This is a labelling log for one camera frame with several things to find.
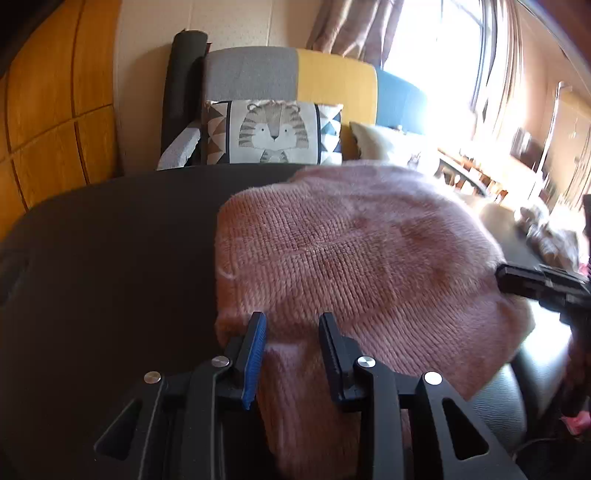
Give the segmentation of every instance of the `cartoon tiger print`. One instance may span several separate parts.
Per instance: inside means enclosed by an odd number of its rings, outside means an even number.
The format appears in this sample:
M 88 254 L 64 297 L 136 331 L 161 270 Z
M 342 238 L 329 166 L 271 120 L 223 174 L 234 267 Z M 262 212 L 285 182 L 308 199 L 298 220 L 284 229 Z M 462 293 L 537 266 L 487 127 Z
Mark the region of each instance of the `cartoon tiger print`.
M 308 148 L 308 132 L 295 102 L 268 100 L 249 103 L 238 146 L 261 148 L 261 162 L 287 162 L 286 150 Z

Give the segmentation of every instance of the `yellow sofa cushion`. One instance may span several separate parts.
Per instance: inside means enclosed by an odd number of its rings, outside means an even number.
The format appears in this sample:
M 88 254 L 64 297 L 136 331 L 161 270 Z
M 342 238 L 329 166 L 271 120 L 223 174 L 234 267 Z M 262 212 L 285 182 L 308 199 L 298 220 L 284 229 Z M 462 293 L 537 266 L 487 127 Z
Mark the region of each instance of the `yellow sofa cushion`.
M 378 79 L 373 66 L 318 51 L 297 49 L 297 100 L 336 105 L 342 103 L 340 140 L 343 160 L 358 157 L 349 122 L 375 124 Z

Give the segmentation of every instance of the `metal screw head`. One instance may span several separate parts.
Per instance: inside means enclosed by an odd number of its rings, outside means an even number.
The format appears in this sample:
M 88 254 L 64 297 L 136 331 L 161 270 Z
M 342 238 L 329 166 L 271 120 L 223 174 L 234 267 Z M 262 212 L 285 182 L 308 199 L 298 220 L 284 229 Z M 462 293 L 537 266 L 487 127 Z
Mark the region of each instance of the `metal screw head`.
M 230 359 L 227 356 L 218 355 L 212 358 L 212 365 L 216 368 L 227 367 Z
M 431 385 L 439 385 L 443 381 L 443 377 L 437 372 L 427 372 L 425 374 L 425 382 Z
M 370 356 L 360 356 L 357 359 L 357 363 L 360 367 L 363 368 L 372 368 L 375 367 L 375 360 Z
M 151 384 L 158 383 L 161 378 L 162 378 L 162 375 L 160 375 L 160 373 L 158 373 L 158 372 L 148 372 L 144 375 L 144 382 L 151 385 Z

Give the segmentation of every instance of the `pink fleece blanket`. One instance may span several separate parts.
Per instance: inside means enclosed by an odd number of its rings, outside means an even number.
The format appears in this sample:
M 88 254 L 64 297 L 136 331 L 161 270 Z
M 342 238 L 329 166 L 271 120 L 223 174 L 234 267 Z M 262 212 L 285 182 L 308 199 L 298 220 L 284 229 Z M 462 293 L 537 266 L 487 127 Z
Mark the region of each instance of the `pink fleece blanket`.
M 355 471 L 359 417 L 330 401 L 318 318 L 398 372 L 441 372 L 470 398 L 531 330 L 502 295 L 499 246 L 461 200 L 403 168 L 314 167 L 221 208 L 216 237 L 225 345 L 267 315 L 258 402 L 271 451 L 291 478 Z

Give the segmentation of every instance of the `throw pillow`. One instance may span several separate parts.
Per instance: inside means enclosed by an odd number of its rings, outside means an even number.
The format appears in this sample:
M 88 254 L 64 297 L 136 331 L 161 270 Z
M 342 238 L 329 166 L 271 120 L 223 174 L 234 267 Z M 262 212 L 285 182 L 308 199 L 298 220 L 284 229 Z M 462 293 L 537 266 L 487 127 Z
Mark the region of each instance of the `throw pillow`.
M 206 102 L 207 164 L 339 165 L 342 109 L 285 100 Z
M 351 122 L 351 131 L 364 160 L 380 160 L 428 176 L 435 175 L 439 167 L 437 147 L 425 135 L 357 122 Z

